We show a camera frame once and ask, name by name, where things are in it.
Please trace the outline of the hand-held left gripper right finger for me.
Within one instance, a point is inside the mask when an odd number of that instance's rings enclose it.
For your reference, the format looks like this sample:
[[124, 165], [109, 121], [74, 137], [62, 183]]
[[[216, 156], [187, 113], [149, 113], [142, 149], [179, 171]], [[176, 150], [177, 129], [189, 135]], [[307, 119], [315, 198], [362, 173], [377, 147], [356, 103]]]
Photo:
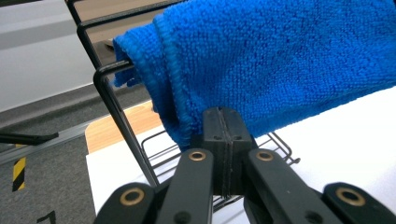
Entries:
[[253, 149], [254, 140], [237, 111], [225, 108], [224, 121], [227, 137], [224, 195], [242, 195], [244, 191], [243, 161], [248, 152]]

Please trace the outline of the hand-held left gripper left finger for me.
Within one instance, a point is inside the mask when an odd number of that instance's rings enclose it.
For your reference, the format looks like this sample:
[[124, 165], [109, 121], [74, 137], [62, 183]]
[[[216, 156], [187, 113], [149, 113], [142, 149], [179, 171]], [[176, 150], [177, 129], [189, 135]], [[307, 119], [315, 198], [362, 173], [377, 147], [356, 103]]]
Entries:
[[225, 123], [221, 107], [211, 107], [203, 113], [203, 127], [200, 134], [194, 134], [191, 146], [203, 148], [213, 154], [212, 169], [213, 193], [226, 198], [230, 195], [223, 169], [226, 164], [224, 150], [226, 149]]

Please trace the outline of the black wire rack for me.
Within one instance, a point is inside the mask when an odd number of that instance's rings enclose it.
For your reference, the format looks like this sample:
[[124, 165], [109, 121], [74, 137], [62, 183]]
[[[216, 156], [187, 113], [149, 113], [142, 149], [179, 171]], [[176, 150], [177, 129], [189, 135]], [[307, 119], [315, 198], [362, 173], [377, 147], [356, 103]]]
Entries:
[[135, 134], [116, 97], [110, 77], [125, 68], [132, 68], [128, 60], [117, 61], [112, 41], [92, 42], [89, 31], [100, 32], [123, 24], [147, 23], [156, 14], [183, 0], [64, 0], [77, 25], [78, 38], [95, 68], [93, 84], [113, 118], [123, 140], [100, 149], [87, 157], [92, 197], [100, 210], [110, 194], [120, 185], [138, 181], [157, 187], [174, 170], [179, 157], [177, 146], [165, 134], [163, 126]]

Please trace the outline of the blue microfibre towel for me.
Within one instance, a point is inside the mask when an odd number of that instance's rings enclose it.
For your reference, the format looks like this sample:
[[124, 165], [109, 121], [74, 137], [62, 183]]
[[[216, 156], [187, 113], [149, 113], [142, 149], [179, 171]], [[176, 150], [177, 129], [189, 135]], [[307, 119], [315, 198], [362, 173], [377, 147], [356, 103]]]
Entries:
[[396, 86], [396, 1], [187, 0], [113, 46], [186, 148], [210, 107], [260, 136]]

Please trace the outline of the white table sheet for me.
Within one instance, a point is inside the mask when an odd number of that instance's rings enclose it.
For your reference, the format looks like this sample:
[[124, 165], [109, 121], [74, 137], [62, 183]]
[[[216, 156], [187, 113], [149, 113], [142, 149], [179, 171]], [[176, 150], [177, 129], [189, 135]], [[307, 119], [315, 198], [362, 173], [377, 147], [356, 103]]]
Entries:
[[[396, 88], [373, 93], [258, 138], [290, 163], [311, 188], [345, 182], [363, 189], [396, 216]], [[373, 211], [367, 224], [396, 224]]]

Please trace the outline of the wooden table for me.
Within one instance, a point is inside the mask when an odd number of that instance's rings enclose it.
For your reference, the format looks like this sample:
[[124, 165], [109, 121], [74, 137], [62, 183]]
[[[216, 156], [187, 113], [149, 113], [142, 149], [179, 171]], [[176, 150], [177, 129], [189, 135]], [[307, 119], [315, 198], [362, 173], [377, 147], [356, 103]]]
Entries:
[[[152, 111], [151, 101], [126, 108], [124, 113], [135, 134], [145, 133], [162, 125], [159, 115]], [[122, 141], [123, 137], [113, 118], [105, 116], [88, 125], [85, 139], [88, 153], [92, 154]]]

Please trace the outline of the white cabinet panel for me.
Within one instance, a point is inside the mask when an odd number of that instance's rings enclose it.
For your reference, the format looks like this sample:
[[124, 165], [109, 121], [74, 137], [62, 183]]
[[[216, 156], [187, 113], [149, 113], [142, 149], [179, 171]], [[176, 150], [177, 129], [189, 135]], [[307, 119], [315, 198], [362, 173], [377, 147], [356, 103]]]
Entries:
[[92, 84], [63, 0], [0, 7], [0, 112]]

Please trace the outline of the aluminium floor rail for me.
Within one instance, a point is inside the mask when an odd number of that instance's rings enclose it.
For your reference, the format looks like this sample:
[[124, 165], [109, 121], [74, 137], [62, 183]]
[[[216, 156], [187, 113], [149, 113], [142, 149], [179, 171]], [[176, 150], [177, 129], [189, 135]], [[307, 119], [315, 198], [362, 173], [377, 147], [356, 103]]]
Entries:
[[38, 146], [14, 147], [0, 153], [0, 166], [11, 161], [44, 151], [60, 145], [69, 145], [85, 136], [85, 131], [92, 123], [91, 120], [58, 132], [58, 136]]

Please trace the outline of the black frame stand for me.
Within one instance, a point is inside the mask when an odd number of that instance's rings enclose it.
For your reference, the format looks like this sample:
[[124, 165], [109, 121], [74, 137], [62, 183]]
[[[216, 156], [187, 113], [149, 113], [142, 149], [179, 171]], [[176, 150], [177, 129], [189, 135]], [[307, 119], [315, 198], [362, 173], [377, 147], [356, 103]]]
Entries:
[[19, 133], [0, 133], [0, 143], [2, 144], [14, 144], [14, 145], [26, 145], [26, 146], [38, 146], [46, 143], [59, 136], [58, 133], [45, 134], [45, 135], [33, 135], [33, 134], [19, 134]]

